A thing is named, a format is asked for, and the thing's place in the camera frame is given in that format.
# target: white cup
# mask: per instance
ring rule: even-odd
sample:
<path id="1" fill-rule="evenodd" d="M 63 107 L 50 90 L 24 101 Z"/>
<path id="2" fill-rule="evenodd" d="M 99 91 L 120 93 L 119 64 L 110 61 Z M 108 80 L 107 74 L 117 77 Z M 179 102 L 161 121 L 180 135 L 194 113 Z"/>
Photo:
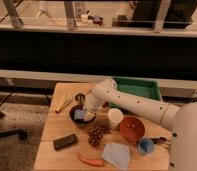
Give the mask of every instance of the white cup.
<path id="1" fill-rule="evenodd" d="M 107 115 L 111 129 L 116 129 L 124 117 L 123 113 L 117 108 L 110 109 Z"/>
<path id="2" fill-rule="evenodd" d="M 81 15 L 81 20 L 83 23 L 87 23 L 88 22 L 88 15 L 87 14 L 82 14 Z"/>

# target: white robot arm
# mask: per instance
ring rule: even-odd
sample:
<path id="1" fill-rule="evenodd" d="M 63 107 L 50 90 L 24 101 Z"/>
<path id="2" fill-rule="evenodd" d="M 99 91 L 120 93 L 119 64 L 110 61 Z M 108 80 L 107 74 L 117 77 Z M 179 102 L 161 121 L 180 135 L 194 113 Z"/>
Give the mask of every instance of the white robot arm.
<path id="1" fill-rule="evenodd" d="M 172 131 L 169 171 L 197 171 L 197 103 L 179 108 L 116 89 L 111 78 L 96 84 L 86 96 L 86 109 L 95 112 L 111 102 Z"/>

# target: carrot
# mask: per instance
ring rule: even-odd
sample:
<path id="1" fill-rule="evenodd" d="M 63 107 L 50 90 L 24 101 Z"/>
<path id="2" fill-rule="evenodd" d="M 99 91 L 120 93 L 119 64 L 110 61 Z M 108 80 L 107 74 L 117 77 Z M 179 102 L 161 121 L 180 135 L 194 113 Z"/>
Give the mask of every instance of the carrot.
<path id="1" fill-rule="evenodd" d="M 84 163 L 86 163 L 88 165 L 91 165 L 91 166 L 99 167 L 99 166 L 103 166 L 104 165 L 104 161 L 102 159 L 90 159 L 90 158 L 87 158 L 87 157 L 85 157 L 85 156 L 83 156 L 83 155 L 81 155 L 79 153 L 77 153 L 77 158 L 80 161 L 82 161 L 82 162 L 84 162 Z"/>

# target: dark bowl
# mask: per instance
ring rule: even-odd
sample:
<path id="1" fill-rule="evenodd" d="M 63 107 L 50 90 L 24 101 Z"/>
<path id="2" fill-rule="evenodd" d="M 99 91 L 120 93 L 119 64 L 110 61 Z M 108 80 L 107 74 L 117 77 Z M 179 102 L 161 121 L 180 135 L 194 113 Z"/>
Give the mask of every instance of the dark bowl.
<path id="1" fill-rule="evenodd" d="M 77 109 L 83 109 L 83 105 L 81 104 L 81 105 L 76 105 L 76 106 L 74 106 L 74 107 L 72 107 L 71 109 L 70 109 L 70 118 L 71 118 L 71 120 L 75 123 L 75 124 L 77 124 L 78 126 L 80 126 L 80 127 L 83 127 L 83 126 L 87 126 L 89 123 L 91 123 L 95 118 L 96 118 L 96 115 L 91 119 L 91 120 L 89 120 L 89 121 L 84 121 L 84 120 L 82 120 L 82 119 L 74 119 L 74 115 L 75 115 L 75 111 L 77 110 Z"/>

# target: teal tray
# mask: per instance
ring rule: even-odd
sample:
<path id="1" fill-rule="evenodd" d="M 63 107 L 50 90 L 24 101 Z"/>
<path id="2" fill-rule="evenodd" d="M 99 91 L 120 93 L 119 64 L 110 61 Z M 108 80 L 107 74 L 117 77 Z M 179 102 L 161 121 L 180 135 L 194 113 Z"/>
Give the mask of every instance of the teal tray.
<path id="1" fill-rule="evenodd" d="M 146 97 L 154 100 L 161 101 L 161 94 L 156 81 L 143 80 L 143 79 L 132 79 L 125 77 L 113 77 L 117 83 L 117 90 L 133 94 L 136 96 Z M 109 104 L 110 107 L 118 107 L 114 104 Z"/>

